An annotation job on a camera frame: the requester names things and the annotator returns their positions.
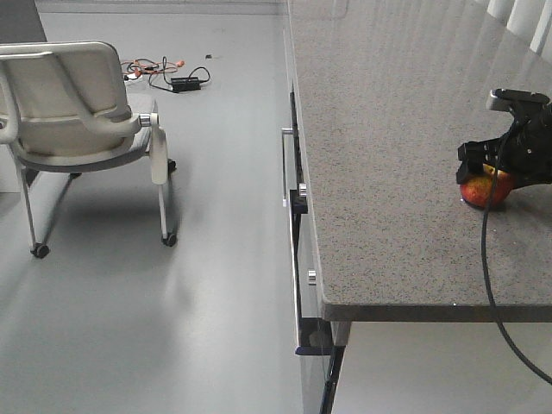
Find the drawer handle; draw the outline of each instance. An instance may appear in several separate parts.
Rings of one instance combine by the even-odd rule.
[[[293,129],[282,128],[281,134],[282,134],[282,190],[284,193],[283,205],[284,207],[287,207],[287,189],[285,185],[285,137],[288,135],[293,135]]]
[[[293,304],[295,307],[295,335],[297,355],[330,355],[333,348],[331,326],[320,317],[303,317],[301,309],[301,286],[299,282],[299,233],[301,228],[301,213],[293,213],[292,197],[287,206],[289,220],[289,243],[292,257]],[[317,277],[314,270],[308,272],[308,284],[316,285]]]

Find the countertop edge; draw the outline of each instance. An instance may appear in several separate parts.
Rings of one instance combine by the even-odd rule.
[[[500,305],[507,323],[552,323],[552,304]],[[486,305],[324,304],[322,317],[343,322],[493,322]]]

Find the metal handle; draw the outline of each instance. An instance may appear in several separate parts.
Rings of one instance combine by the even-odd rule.
[[[307,184],[305,183],[299,183],[298,186],[299,190],[299,196],[300,197],[307,197],[308,191],[307,191]]]
[[[317,271],[314,269],[309,269],[308,271],[308,277],[309,277],[309,285],[310,286],[316,286],[317,285]]]
[[[295,308],[295,342],[299,348],[301,343],[301,327],[300,320],[302,317],[301,311],[301,290],[299,288],[299,278],[298,278],[298,252],[296,246],[298,247],[298,242],[295,240],[295,231],[294,231],[294,222],[293,222],[293,213],[292,207],[288,206],[287,216],[289,220],[289,236],[290,236],[290,250],[292,256],[292,283],[293,283],[293,307]]]
[[[292,128],[282,128],[281,130],[282,134],[282,190],[284,194],[283,198],[283,205],[284,207],[287,206],[287,189],[285,185],[285,137],[287,135],[293,135],[293,129]]]

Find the chair leg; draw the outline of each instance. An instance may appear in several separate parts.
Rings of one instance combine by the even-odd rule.
[[[50,253],[50,249],[47,245],[36,242],[35,226],[33,224],[33,213],[31,211],[31,203],[28,199],[28,186],[23,174],[24,168],[21,165],[18,165],[16,166],[16,170],[17,178],[19,181],[19,191],[21,193],[23,213],[28,222],[28,244],[30,247],[30,251],[34,257],[43,259],[48,253]]]
[[[169,247],[174,246],[177,241],[177,237],[174,233],[169,233],[166,229],[166,211],[165,211],[165,197],[163,196],[163,184],[157,185],[157,192],[159,194],[159,212],[161,218],[161,234],[163,244]]]

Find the granite countertop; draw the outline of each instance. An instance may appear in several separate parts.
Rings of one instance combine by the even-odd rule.
[[[482,212],[456,149],[503,134],[491,89],[550,96],[552,66],[472,1],[290,0],[300,134],[333,321],[489,321]],[[507,321],[552,321],[552,186],[515,190],[488,224]]]

